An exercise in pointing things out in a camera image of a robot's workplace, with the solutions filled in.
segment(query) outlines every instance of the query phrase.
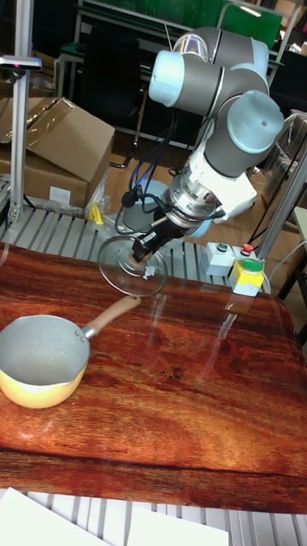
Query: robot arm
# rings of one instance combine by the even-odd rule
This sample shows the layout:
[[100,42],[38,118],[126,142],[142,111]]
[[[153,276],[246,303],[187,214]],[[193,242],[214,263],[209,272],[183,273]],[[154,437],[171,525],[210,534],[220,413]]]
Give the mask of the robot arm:
[[136,261],[191,235],[204,220],[224,221],[252,206],[256,192],[245,170],[267,156],[283,126],[269,98],[268,59],[265,44],[210,27],[183,35],[173,51],[157,55],[150,97],[212,119],[214,130],[163,194],[165,208],[154,219],[165,221],[136,239]]

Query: wooden table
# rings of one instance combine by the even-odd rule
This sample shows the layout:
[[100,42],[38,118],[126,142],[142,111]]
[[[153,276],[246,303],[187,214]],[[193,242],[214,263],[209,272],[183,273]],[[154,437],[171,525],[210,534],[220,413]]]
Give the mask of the wooden table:
[[[0,283],[0,328],[44,313],[83,326],[120,297],[96,264],[17,247]],[[170,277],[90,343],[63,404],[0,393],[0,487],[307,512],[306,374],[282,302]]]

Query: red button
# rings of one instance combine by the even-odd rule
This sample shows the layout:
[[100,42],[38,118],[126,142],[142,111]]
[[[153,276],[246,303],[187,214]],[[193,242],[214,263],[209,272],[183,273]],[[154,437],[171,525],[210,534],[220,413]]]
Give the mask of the red button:
[[253,246],[249,245],[248,242],[245,242],[244,245],[242,245],[242,250],[244,250],[245,253],[252,253]]

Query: white paper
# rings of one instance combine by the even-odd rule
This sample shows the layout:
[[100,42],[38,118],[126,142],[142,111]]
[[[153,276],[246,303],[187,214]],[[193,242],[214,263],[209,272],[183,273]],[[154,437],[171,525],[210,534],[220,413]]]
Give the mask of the white paper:
[[143,508],[133,508],[128,546],[228,546],[229,534],[181,520],[170,515],[158,514]]
[[4,493],[0,501],[0,544],[108,546],[100,538],[11,488]]
[[69,205],[71,191],[69,189],[56,188],[55,186],[50,186],[49,198],[52,201],[57,201],[58,203],[63,203],[64,205]]

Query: pot handle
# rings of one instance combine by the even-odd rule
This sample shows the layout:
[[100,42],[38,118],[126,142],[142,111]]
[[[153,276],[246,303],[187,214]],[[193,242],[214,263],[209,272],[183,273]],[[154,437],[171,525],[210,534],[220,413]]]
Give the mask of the pot handle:
[[84,326],[82,330],[87,338],[91,338],[93,335],[98,335],[101,330],[114,318],[123,315],[131,309],[134,309],[134,307],[137,307],[140,303],[141,298],[139,296],[125,296],[108,307],[104,312],[98,315],[98,317],[88,322],[88,324]]

